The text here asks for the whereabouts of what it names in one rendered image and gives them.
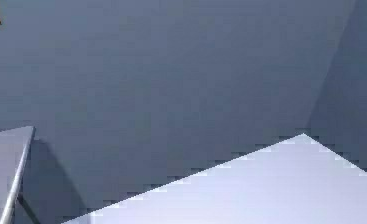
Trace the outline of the grey table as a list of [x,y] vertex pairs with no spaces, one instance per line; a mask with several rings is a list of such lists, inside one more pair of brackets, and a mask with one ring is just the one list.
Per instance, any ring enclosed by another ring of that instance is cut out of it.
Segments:
[[15,224],[17,203],[32,224],[40,224],[23,196],[23,176],[34,136],[34,126],[0,131],[0,224]]

